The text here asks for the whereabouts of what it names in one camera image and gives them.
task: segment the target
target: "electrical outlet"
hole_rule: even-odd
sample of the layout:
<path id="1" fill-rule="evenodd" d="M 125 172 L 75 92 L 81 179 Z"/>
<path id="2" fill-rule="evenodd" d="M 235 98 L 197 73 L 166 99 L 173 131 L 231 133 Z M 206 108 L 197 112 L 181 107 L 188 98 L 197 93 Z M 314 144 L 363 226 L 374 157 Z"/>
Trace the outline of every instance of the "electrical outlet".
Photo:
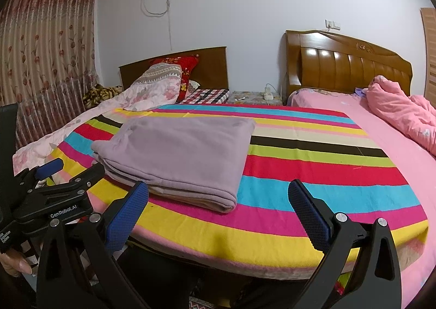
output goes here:
<path id="1" fill-rule="evenodd" d="M 327 29 L 334 29 L 334 21 L 330 21 L 326 19 L 326 28 Z"/>

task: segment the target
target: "nightstand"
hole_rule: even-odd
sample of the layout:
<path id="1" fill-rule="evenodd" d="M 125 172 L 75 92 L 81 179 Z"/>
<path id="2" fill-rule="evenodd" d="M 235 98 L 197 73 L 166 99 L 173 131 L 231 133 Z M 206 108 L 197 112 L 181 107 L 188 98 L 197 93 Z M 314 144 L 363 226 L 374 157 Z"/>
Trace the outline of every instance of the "nightstand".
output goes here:
<path id="1" fill-rule="evenodd" d="M 265 100 L 263 91 L 234 91 L 228 97 L 227 104 L 232 105 L 278 105 L 283 106 L 282 100 L 276 92 L 272 93 L 273 100 Z"/>

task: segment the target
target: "wall socket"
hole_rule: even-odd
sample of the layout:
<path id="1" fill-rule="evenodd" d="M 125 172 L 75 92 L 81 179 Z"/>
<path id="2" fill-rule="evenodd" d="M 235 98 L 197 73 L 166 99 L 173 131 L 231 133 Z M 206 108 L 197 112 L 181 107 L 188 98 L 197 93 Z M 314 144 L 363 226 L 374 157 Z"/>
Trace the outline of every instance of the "wall socket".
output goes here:
<path id="1" fill-rule="evenodd" d="M 337 21 L 332 21 L 332 20 L 327 20 L 326 19 L 326 28 L 327 29 L 340 30 L 341 29 L 341 23 L 338 23 Z"/>

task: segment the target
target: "mattress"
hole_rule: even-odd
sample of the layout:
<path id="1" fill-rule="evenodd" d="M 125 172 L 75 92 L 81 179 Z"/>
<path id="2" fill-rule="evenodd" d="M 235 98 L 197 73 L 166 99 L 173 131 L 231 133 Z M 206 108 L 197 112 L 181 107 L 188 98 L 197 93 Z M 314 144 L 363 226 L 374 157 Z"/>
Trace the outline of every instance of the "mattress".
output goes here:
<path id="1" fill-rule="evenodd" d="M 352 118 L 390 157 L 418 197 L 429 220 L 425 248 L 411 242 L 405 253 L 410 264 L 402 271 L 402 307 L 415 297 L 436 265 L 436 160 L 424 148 L 371 113 L 365 98 L 355 94 L 339 94 L 300 89 L 290 97 L 289 105 L 341 111 Z"/>
<path id="2" fill-rule="evenodd" d="M 48 160 L 60 157 L 65 164 L 56 183 L 91 165 L 93 140 L 110 139 L 122 123 L 138 116 L 243 116 L 256 121 L 236 209 L 222 214 L 150 195 L 132 235 L 154 250 L 248 276 L 309 278 L 323 254 L 313 248 L 288 202 L 288 185 L 295 178 L 334 212 L 345 212 L 354 221 L 387 219 L 399 249 L 425 241 L 426 215 L 410 186 L 383 150 L 341 112 L 234 105 L 117 109 L 84 123 L 51 153 Z M 198 162 L 204 158 L 213 155 L 198 155 Z M 108 178 L 89 190 L 100 212 L 125 193 Z M 399 255 L 410 258 L 401 251 Z M 348 271 L 356 256 L 354 249 Z"/>

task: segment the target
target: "folded purple blanket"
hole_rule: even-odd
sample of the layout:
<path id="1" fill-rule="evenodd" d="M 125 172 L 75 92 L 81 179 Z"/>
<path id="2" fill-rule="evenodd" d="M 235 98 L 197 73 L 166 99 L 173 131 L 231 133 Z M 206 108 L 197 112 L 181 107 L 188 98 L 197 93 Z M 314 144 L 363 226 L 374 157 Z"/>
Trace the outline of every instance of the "folded purple blanket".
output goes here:
<path id="1" fill-rule="evenodd" d="M 240 117 L 144 116 L 91 148 L 114 180 L 129 186 L 141 180 L 157 195 L 230 212 L 255 124 Z"/>

